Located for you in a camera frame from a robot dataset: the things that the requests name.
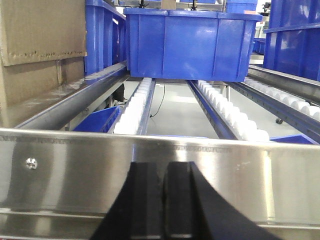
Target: gray floor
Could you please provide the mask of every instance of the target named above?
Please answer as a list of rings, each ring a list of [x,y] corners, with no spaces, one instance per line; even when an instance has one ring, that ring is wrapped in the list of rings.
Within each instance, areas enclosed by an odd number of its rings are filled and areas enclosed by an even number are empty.
[[[127,99],[137,85],[134,81],[125,83],[124,96]],[[151,105],[152,115],[159,108],[163,94],[164,84],[157,84]],[[266,130],[270,137],[299,133],[285,122],[276,124],[276,116],[233,89],[231,102],[246,113],[250,120],[255,121],[259,129]],[[158,114],[149,120],[147,134],[218,138],[187,84],[165,84],[164,101]]]

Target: black cable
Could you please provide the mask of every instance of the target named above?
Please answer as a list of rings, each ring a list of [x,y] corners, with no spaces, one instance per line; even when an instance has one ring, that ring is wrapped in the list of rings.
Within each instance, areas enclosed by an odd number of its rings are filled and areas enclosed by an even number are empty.
[[[164,102],[165,95],[166,95],[166,85],[163,85],[163,97],[162,97],[160,106],[159,106],[158,110],[156,111],[156,113],[155,113],[154,115],[150,114],[150,118],[153,118],[155,115],[158,114],[158,112],[159,112],[159,110],[160,110],[160,108],[161,108],[161,105],[162,105],[162,103]]]

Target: metal support leg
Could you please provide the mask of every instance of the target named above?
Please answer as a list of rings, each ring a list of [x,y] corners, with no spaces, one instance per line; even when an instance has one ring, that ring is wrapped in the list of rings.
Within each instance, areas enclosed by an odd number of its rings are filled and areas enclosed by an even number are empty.
[[[230,102],[230,86],[226,86],[226,99]]]

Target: metal frame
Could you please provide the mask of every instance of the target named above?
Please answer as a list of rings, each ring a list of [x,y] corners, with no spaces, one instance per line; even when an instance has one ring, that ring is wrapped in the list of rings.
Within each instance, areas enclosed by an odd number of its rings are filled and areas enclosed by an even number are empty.
[[[93,82],[73,92],[72,95],[38,112],[33,117],[18,124],[19,129],[60,130],[72,119],[78,117],[78,123],[85,119],[94,108],[88,108],[96,102],[98,107],[130,76],[125,75],[126,63],[121,62],[85,78]]]
[[[230,82],[229,85],[295,129],[320,143],[320,123],[317,120],[246,84]]]
[[[0,238],[88,239],[130,162],[156,163],[162,178],[172,161],[195,162],[223,198],[266,228],[286,223],[287,237],[319,232],[319,146],[0,128],[0,152]]]
[[[188,83],[193,95],[197,99],[218,137],[220,139],[238,140],[238,137],[230,129],[229,125],[222,120],[214,107],[211,105],[210,101],[199,90],[197,81],[186,80],[186,82]]]

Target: blue plastic crate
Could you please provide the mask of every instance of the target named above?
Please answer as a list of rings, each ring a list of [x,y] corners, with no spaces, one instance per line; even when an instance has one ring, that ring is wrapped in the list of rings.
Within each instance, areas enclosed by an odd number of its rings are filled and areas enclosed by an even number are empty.
[[[278,143],[319,145],[316,141],[312,140],[310,137],[304,134],[271,137],[270,140]]]
[[[255,52],[257,51],[257,48],[258,48],[258,40],[263,40],[263,41],[266,41],[265,38],[254,38],[253,39],[253,46],[252,46],[252,52]]]
[[[256,53],[264,55],[265,54],[265,47],[266,47],[266,40],[257,40],[256,41]]]
[[[126,8],[133,77],[242,82],[261,15]]]
[[[103,0],[86,0],[85,18],[85,75],[124,61],[126,18]]]
[[[120,107],[114,106],[91,113],[75,129],[75,132],[106,133],[120,113]]]
[[[319,23],[319,0],[272,0],[263,67],[320,81]]]
[[[320,23],[319,0],[272,0],[269,28]]]
[[[255,11],[258,0],[227,0],[226,12],[243,14],[245,11]]]

